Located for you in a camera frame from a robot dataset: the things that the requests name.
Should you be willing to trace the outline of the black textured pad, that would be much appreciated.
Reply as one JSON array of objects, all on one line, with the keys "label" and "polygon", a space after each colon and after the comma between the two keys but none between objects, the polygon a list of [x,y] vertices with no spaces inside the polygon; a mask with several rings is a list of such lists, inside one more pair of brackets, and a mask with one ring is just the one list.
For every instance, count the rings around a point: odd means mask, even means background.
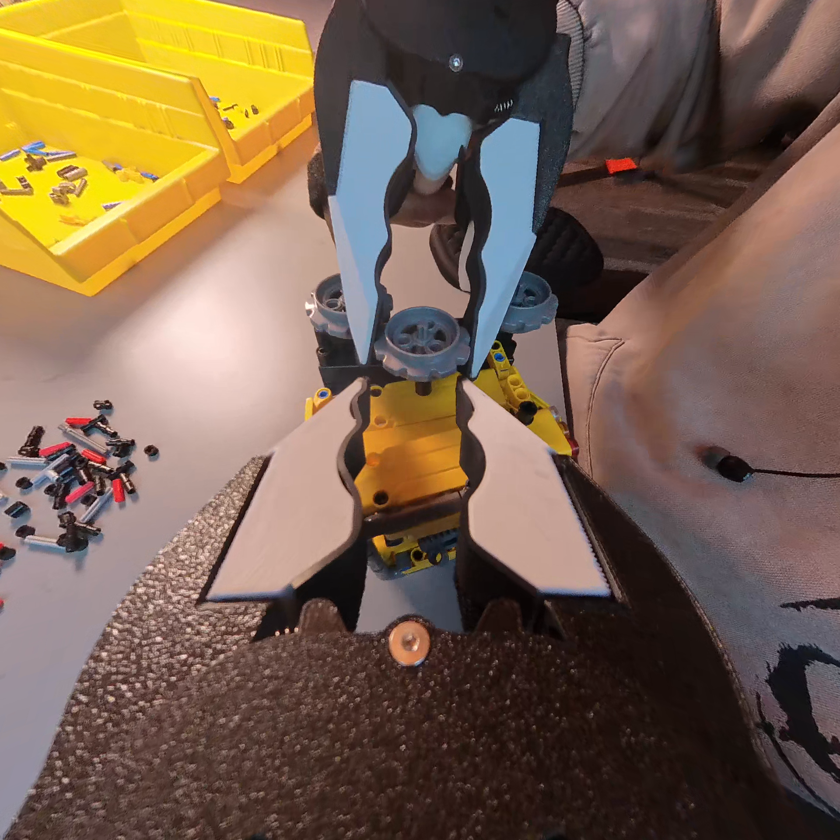
[{"label": "black textured pad", "polygon": [[[441,275],[457,289],[464,237],[456,224],[437,224],[429,235],[430,251]],[[602,252],[593,237],[574,216],[551,206],[525,270],[544,279],[552,293],[561,297],[592,283],[602,269]]]}]

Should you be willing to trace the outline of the person's right forearm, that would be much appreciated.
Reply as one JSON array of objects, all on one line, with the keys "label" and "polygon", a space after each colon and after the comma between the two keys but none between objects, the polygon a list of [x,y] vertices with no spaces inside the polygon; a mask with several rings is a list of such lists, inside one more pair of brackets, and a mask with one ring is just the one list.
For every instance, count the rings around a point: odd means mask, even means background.
[{"label": "person's right forearm", "polygon": [[558,2],[569,161],[686,172],[814,119],[839,87],[837,1]]}]

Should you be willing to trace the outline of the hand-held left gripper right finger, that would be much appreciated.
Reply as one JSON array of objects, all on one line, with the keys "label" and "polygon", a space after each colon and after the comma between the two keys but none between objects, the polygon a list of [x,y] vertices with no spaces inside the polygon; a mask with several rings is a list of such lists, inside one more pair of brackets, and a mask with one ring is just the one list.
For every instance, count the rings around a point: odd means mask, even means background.
[{"label": "hand-held left gripper right finger", "polygon": [[611,587],[555,451],[471,380],[456,384],[459,464],[472,545],[528,591],[609,598]]}]

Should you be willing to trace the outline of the yellow plastic bin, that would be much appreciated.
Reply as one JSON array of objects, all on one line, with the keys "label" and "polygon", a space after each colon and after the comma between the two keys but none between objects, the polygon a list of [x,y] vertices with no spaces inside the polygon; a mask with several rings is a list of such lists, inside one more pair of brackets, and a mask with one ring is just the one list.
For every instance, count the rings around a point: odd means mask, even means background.
[{"label": "yellow plastic bin", "polygon": [[2,11],[2,29],[200,82],[242,183],[312,126],[305,24],[225,3],[42,1]]},{"label": "yellow plastic bin", "polygon": [[3,267],[92,296],[219,201],[229,169],[193,80],[8,31],[1,61],[1,152],[42,140],[160,178],[55,243],[1,209]]}]

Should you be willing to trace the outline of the yellow toy brick vehicle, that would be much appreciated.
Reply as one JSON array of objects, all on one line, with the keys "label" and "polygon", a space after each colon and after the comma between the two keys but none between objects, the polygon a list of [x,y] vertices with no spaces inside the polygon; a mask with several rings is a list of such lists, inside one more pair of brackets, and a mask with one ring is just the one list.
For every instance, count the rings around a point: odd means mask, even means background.
[{"label": "yellow toy brick vehicle", "polygon": [[[359,376],[371,381],[371,422],[364,432],[365,467],[356,478],[365,515],[416,512],[400,531],[374,535],[368,563],[384,580],[398,579],[454,560],[459,511],[450,498],[466,486],[459,465],[460,431],[455,420],[455,375],[414,383],[386,382],[382,368],[363,371],[352,340],[316,333],[322,386],[307,399],[309,419]],[[536,395],[514,365],[513,334],[499,332],[476,380],[496,403],[555,452],[576,458],[577,444],[559,410]]]}]

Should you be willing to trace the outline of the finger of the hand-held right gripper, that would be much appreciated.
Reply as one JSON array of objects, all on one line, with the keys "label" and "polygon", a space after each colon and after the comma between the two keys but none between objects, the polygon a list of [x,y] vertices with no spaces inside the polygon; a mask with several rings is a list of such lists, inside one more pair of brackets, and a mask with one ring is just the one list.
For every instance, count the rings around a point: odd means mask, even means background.
[{"label": "finger of the hand-held right gripper", "polygon": [[391,87],[352,80],[337,185],[329,195],[345,312],[361,364],[371,358],[380,277],[391,254],[389,192],[413,161],[417,128]]},{"label": "finger of the hand-held right gripper", "polygon": [[508,119],[477,135],[458,160],[456,218],[465,227],[459,272],[469,283],[464,376],[475,379],[534,245],[539,125]]}]

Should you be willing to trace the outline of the pile of small brick pins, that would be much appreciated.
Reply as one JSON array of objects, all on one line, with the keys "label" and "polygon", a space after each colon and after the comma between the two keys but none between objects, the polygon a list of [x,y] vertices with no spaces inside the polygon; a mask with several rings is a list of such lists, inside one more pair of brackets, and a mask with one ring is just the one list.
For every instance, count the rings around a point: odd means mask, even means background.
[{"label": "pile of small brick pins", "polygon": [[51,422],[2,418],[2,615],[94,567],[137,500],[141,447],[99,399]]}]

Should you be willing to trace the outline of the scattered small mixed brick parts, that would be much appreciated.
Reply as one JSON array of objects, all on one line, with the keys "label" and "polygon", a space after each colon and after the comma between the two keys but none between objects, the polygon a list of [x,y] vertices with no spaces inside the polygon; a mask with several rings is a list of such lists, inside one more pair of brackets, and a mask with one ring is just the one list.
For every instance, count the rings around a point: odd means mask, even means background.
[{"label": "scattered small mixed brick parts", "polygon": [[37,140],[1,153],[1,209],[55,243],[143,194],[159,176]]}]

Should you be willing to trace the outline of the beige printed sweatshirt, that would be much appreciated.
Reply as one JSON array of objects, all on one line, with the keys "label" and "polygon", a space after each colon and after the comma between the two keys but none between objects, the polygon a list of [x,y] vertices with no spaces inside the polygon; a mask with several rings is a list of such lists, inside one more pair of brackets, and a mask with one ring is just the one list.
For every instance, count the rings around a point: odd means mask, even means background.
[{"label": "beige printed sweatshirt", "polygon": [[573,328],[581,465],[687,583],[781,781],[838,819],[838,127],[709,244]]}]

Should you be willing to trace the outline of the person's right hand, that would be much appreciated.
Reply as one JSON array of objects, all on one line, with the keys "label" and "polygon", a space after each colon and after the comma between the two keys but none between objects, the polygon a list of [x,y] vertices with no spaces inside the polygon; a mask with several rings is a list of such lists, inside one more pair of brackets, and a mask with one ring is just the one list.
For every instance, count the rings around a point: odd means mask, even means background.
[{"label": "person's right hand", "polygon": [[455,223],[456,196],[451,177],[434,193],[421,194],[413,188],[391,218],[393,225],[426,228],[436,224]]}]

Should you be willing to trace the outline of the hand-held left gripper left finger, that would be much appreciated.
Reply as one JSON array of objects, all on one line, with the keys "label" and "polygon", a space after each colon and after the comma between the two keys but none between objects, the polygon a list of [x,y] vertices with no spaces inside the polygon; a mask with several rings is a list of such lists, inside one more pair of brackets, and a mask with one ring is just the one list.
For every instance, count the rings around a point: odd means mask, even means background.
[{"label": "hand-held left gripper left finger", "polygon": [[358,378],[273,449],[201,602],[268,601],[309,581],[361,535],[370,383]]}]

